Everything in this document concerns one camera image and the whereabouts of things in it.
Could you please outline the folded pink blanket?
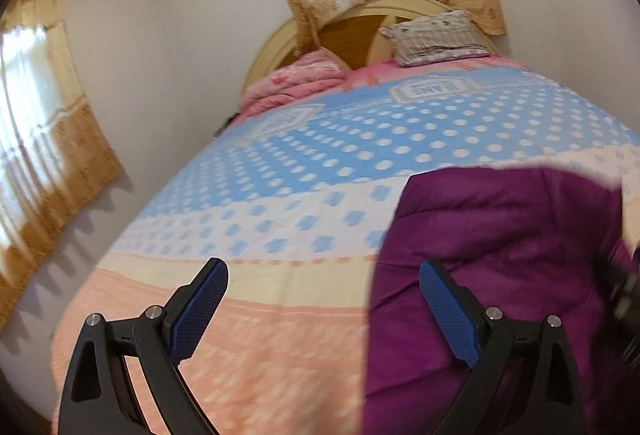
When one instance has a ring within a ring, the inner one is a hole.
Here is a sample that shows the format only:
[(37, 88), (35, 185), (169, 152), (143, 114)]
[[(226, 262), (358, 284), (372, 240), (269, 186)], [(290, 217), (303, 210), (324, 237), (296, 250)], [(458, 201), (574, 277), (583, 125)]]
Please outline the folded pink blanket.
[(341, 85), (348, 72), (349, 68), (344, 68), (329, 51), (319, 49), (308, 52), (244, 88), (240, 111), (254, 115), (273, 106), (308, 97)]

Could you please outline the purple puffer jacket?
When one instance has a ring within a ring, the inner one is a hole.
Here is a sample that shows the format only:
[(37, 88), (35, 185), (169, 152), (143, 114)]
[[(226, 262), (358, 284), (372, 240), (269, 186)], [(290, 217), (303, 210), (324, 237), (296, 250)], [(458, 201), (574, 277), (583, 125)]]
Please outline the purple puffer jacket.
[(551, 167), (460, 167), (410, 177), (375, 264), (362, 429), (436, 434), (470, 369), (452, 355), (420, 290), (425, 262), (512, 319), (559, 317), (572, 346), (584, 434), (639, 429), (639, 363), (597, 332), (592, 260), (623, 239), (614, 184)]

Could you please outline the polka dot bed quilt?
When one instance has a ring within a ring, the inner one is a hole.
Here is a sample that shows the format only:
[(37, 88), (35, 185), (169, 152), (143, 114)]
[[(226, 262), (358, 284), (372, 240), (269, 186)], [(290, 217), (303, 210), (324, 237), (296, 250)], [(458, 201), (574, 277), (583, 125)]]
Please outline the polka dot bed quilt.
[(622, 187), (639, 238), (639, 138), (517, 63), (489, 57), (401, 68), (229, 127), (128, 226), (56, 331), (63, 382), (91, 313), (136, 317), (207, 259), (224, 300), (180, 367), (225, 434), (355, 434), (376, 254), (407, 179), (454, 165), (544, 164)]

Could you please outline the patterned grey pillow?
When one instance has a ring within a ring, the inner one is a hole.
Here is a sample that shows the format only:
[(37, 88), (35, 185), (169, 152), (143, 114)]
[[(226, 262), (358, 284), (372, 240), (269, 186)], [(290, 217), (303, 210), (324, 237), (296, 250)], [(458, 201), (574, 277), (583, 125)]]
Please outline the patterned grey pillow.
[(460, 59), (489, 57), (482, 33), (465, 10), (384, 26), (380, 33), (390, 41), (393, 57), (401, 66), (419, 66)]

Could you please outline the beige side window curtain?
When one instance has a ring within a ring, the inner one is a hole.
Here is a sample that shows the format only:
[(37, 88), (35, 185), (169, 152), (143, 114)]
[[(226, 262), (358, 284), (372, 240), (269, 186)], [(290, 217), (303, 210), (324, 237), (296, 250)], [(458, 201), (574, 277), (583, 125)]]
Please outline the beige side window curtain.
[(122, 176), (75, 69), (62, 0), (1, 17), (1, 320), (67, 225)]

